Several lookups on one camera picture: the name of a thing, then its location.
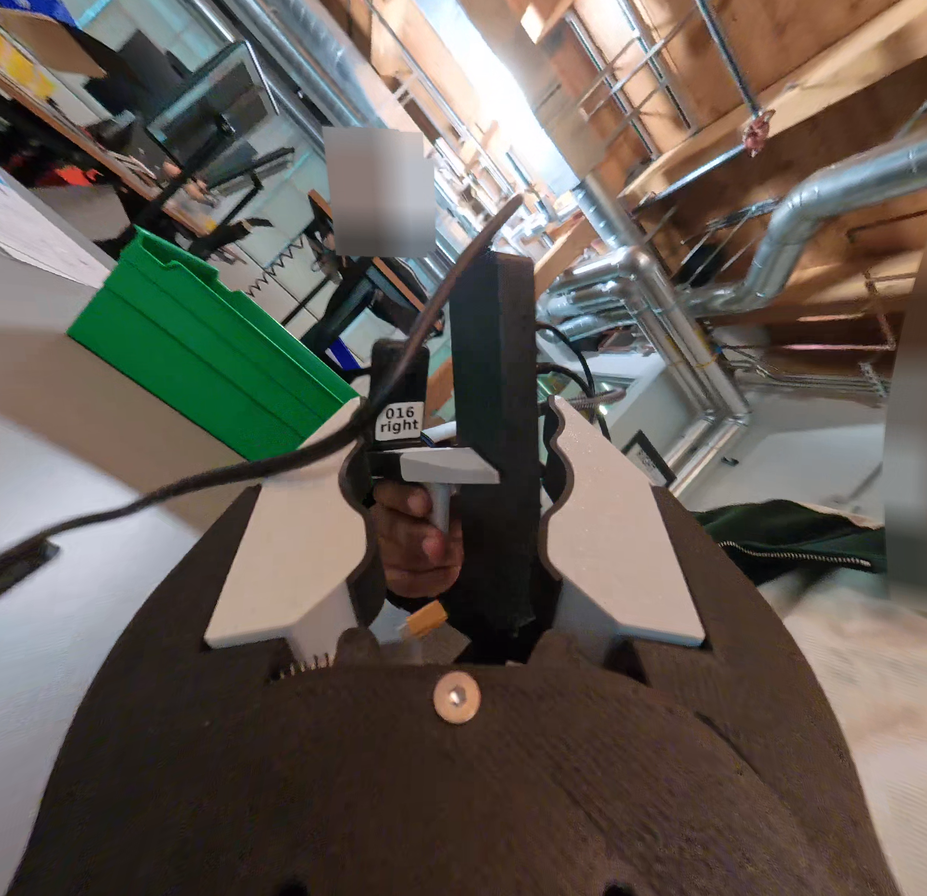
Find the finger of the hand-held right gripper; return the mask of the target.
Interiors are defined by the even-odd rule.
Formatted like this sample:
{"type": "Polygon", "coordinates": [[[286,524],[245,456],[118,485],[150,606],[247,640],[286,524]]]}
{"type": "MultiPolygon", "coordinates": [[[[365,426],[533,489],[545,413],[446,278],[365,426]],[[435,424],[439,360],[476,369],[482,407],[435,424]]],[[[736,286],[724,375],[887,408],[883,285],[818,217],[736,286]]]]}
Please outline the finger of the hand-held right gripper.
{"type": "Polygon", "coordinates": [[[400,476],[427,491],[429,520],[438,531],[449,531],[451,499],[464,485],[496,485],[500,473],[471,448],[421,447],[399,451],[400,476]]]}

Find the small blue storage bins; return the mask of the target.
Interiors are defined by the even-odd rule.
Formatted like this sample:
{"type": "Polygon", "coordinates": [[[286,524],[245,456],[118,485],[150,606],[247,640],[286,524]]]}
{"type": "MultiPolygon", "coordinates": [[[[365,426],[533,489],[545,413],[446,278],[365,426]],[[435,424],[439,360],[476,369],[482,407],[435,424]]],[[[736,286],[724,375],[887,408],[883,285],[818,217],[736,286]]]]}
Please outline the small blue storage bins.
{"type": "Polygon", "coordinates": [[[41,19],[76,28],[76,21],[60,0],[1,0],[3,17],[41,19]]]}

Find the bent silver ventilation duct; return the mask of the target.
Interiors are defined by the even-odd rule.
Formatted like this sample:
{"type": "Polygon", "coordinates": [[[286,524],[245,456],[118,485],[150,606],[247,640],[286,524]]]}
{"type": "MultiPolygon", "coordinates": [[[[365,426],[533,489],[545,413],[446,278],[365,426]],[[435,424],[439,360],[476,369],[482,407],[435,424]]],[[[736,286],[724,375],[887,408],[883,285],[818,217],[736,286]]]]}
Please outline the bent silver ventilation duct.
{"type": "Polygon", "coordinates": [[[712,303],[712,313],[767,307],[793,275],[805,247],[833,219],[925,189],[925,130],[887,142],[817,171],[771,216],[747,276],[712,303]]]}

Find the framed marker poster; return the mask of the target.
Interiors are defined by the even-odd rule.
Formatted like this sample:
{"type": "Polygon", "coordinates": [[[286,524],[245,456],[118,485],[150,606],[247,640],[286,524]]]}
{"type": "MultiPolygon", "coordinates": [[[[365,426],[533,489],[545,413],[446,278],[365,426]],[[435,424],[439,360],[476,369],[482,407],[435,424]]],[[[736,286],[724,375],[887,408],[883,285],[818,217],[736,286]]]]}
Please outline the framed marker poster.
{"type": "Polygon", "coordinates": [[[669,488],[675,483],[676,473],[642,430],[639,429],[630,438],[621,453],[644,474],[651,485],[669,488]]]}

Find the long spiral ventilation duct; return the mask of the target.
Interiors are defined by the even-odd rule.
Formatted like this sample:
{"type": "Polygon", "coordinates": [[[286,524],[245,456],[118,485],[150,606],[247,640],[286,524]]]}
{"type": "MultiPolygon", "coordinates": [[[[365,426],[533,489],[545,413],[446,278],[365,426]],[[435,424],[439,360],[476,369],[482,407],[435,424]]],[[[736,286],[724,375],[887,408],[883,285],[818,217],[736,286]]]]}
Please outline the long spiral ventilation duct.
{"type": "Polygon", "coordinates": [[[331,125],[382,127],[317,0],[220,0],[331,125]]]}

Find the grey desk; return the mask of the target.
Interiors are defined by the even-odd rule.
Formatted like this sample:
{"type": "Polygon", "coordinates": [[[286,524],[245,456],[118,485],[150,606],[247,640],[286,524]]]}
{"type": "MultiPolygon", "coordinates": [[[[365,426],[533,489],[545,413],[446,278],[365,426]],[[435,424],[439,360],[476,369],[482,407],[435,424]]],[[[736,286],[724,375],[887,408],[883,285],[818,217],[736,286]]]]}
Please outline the grey desk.
{"type": "MultiPolygon", "coordinates": [[[[77,345],[92,287],[2,254],[2,549],[238,462],[222,443],[77,345]]],[[[70,723],[135,612],[242,492],[183,497],[61,537],[1,602],[1,891],[13,879],[70,723]]]]}

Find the black computer monitor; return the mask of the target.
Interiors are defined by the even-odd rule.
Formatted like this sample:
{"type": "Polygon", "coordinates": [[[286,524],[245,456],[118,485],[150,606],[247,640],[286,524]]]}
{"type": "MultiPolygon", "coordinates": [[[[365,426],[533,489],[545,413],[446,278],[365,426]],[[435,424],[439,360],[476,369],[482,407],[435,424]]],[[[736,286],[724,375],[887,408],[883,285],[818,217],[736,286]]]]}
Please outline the black computer monitor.
{"type": "Polygon", "coordinates": [[[145,134],[176,164],[188,164],[218,139],[226,146],[280,113],[249,42],[226,44],[194,71],[145,124],[145,134]]]}

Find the person's right hand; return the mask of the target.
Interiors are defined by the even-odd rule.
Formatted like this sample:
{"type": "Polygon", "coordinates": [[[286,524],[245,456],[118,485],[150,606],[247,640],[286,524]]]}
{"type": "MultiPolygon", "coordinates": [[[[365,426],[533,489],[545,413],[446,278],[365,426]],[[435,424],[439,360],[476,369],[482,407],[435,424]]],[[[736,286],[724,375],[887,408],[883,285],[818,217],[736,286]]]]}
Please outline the person's right hand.
{"type": "Polygon", "coordinates": [[[420,485],[378,482],[372,516],[388,590],[402,601],[435,599],[457,582],[464,564],[459,514],[442,531],[430,521],[431,497],[420,485]]]}

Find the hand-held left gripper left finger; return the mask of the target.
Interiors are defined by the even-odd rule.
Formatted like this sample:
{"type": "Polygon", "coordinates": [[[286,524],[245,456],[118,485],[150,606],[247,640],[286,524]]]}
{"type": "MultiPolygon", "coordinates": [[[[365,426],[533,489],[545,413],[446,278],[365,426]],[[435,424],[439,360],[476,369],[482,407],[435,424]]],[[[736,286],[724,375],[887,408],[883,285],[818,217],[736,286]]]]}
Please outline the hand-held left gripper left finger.
{"type": "Polygon", "coordinates": [[[295,654],[333,654],[385,603],[377,537],[351,475],[357,436],[333,455],[266,481],[204,640],[226,648],[282,638],[295,654]]]}

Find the green plastic bin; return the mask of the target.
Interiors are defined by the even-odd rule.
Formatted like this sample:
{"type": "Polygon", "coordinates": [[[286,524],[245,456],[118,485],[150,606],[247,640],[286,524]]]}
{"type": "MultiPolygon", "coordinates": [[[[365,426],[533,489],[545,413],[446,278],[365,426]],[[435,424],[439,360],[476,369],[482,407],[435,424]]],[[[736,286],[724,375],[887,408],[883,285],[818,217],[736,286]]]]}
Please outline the green plastic bin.
{"type": "Polygon", "coordinates": [[[249,461],[300,448],[359,396],[216,268],[142,229],[67,334],[249,461]]]}

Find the blue-bordered paper sheet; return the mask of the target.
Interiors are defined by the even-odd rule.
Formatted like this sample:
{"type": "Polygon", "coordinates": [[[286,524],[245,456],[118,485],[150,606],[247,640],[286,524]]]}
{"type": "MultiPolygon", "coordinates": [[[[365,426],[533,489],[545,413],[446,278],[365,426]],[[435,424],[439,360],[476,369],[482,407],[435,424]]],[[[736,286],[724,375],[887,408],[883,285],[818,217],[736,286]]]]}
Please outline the blue-bordered paper sheet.
{"type": "Polygon", "coordinates": [[[112,270],[49,221],[6,180],[1,181],[1,248],[12,259],[93,289],[103,287],[112,270]]]}

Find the black USB hub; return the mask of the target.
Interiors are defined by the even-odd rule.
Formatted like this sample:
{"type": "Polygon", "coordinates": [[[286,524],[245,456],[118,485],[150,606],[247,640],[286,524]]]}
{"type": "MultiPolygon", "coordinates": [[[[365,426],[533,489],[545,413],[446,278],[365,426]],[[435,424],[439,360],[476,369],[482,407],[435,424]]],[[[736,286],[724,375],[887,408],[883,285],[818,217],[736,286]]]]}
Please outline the black USB hub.
{"type": "Polygon", "coordinates": [[[458,443],[500,475],[456,497],[463,566],[441,602],[469,639],[462,660],[520,661],[537,633],[532,584],[540,518],[533,267],[484,252],[451,293],[452,368],[458,443]]]}

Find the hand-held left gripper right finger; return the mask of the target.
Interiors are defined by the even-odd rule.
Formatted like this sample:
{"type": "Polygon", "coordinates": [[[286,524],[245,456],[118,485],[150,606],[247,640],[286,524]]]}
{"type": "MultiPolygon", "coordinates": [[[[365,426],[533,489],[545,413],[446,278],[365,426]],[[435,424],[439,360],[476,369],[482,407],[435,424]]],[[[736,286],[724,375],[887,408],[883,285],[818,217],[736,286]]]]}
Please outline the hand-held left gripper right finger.
{"type": "Polygon", "coordinates": [[[544,417],[539,556],[560,582],[552,627],[584,654],[623,640],[700,647],[704,628],[656,488],[561,396],[544,417]]]}

